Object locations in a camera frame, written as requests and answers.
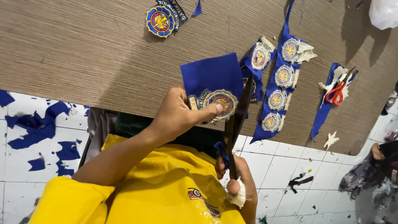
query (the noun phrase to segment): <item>plastic bag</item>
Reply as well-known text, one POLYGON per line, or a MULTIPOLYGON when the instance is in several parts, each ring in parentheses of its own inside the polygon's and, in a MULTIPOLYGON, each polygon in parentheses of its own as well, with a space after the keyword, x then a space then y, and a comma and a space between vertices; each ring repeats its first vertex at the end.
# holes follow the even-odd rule
POLYGON ((398 0, 372 0, 369 17, 379 29, 398 26, 398 0))

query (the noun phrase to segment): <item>black scissors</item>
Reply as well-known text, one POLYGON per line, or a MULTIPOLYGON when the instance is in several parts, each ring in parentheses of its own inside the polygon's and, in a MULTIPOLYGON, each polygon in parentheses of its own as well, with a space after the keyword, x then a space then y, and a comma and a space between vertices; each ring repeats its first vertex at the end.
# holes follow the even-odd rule
POLYGON ((238 101, 235 113, 229 117, 229 120, 225 122, 224 129, 224 141, 222 143, 225 154, 228 156, 230 164, 230 172, 232 172, 233 179, 238 179, 238 172, 236 171, 235 159, 232 154, 236 139, 238 138, 240 129, 242 128, 243 122, 245 121, 246 114, 248 112, 250 99, 252 97, 253 90, 253 73, 247 80, 243 89, 242 96, 238 101))

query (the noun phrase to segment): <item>wood grain surface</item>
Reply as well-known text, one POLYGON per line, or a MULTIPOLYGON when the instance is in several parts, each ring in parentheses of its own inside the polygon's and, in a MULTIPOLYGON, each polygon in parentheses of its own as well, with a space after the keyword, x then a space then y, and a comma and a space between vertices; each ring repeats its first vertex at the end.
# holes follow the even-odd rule
MULTIPOLYGON (((180 65, 229 52, 241 58, 263 34, 277 46, 286 0, 202 0, 203 14, 191 17, 196 2, 179 0, 189 19, 163 39, 145 26, 152 0, 0 0, 0 88, 153 117, 167 89, 182 83, 180 65)), ((318 57, 303 63, 283 130, 271 140, 322 149, 337 131, 330 151, 362 148, 398 79, 398 31, 373 27, 369 4, 357 2, 296 0, 291 34, 318 57), (318 83, 332 62, 356 65, 359 75, 313 143, 318 83)), ((274 66, 263 72, 265 87, 274 66)), ((261 108, 250 105, 241 134, 253 134, 261 108)))

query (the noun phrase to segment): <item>hand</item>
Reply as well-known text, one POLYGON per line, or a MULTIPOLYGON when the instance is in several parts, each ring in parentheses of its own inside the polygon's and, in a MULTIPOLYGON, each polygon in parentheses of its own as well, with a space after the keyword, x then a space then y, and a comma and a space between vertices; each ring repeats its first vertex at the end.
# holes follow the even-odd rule
MULTIPOLYGON (((250 172, 249 166, 246 162, 246 160, 242 157, 239 157, 237 155, 234 155, 235 159, 235 165, 236 165, 236 171, 238 172, 238 177, 240 177, 240 180, 242 183, 245 184, 246 187, 246 199, 250 200, 252 202, 257 203, 257 190, 256 190, 256 185, 254 183, 252 173, 250 172)), ((222 161, 222 157, 218 156, 215 169, 217 173, 217 178, 221 180, 225 174, 225 164, 224 161, 222 161)), ((229 173, 230 180, 226 185, 226 189, 228 192, 232 194, 236 194, 240 190, 240 185, 236 180, 233 180, 233 174, 232 172, 229 173)))
POLYGON ((190 110, 184 86, 174 85, 147 129, 152 132, 154 141, 162 145, 175 140, 191 127, 214 119, 222 109, 221 104, 209 104, 201 110, 190 110))

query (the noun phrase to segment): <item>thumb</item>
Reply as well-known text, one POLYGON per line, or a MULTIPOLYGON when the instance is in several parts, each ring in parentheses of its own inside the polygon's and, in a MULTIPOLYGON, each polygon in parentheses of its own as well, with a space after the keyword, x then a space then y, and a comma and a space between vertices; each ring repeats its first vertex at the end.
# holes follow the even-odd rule
POLYGON ((201 110, 191 110, 191 118, 194 124, 210 121, 218 114, 221 114, 223 106, 221 104, 209 104, 201 110))

